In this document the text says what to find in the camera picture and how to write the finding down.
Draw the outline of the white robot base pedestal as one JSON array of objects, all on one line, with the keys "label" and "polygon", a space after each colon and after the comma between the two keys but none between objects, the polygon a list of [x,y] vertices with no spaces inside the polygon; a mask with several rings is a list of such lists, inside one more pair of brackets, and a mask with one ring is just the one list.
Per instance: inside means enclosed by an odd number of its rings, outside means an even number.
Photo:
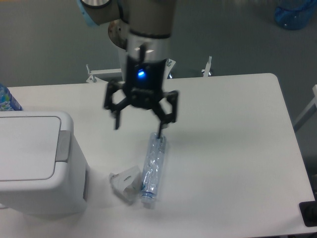
[{"label": "white robot base pedestal", "polygon": [[128,33],[129,24],[125,23],[121,19],[111,21],[108,26],[109,39],[118,52],[123,81],[126,79]]}]

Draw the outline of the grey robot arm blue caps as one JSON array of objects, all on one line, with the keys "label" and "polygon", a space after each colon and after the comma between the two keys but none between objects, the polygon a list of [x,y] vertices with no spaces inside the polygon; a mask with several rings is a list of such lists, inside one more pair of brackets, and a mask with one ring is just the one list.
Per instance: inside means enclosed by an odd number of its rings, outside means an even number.
[{"label": "grey robot arm blue caps", "polygon": [[160,137],[162,129],[177,120],[178,91],[162,89],[176,1],[79,0],[77,4],[88,25],[114,20],[128,25],[125,82],[111,80],[104,102],[115,118],[115,128],[120,126],[121,111],[132,105],[157,115]]}]

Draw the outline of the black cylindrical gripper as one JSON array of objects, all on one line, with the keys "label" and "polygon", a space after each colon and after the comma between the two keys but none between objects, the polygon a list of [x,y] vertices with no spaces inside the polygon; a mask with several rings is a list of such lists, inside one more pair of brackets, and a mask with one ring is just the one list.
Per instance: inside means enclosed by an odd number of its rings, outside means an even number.
[{"label": "black cylindrical gripper", "polygon": [[[159,119],[157,138],[162,136],[163,129],[177,121],[179,91],[162,92],[169,43],[169,38],[148,38],[128,33],[125,83],[109,81],[104,101],[104,109],[110,110],[115,119],[115,130],[120,127],[121,111],[130,104],[146,110],[155,106]],[[113,95],[120,90],[125,97],[115,104]]]}]

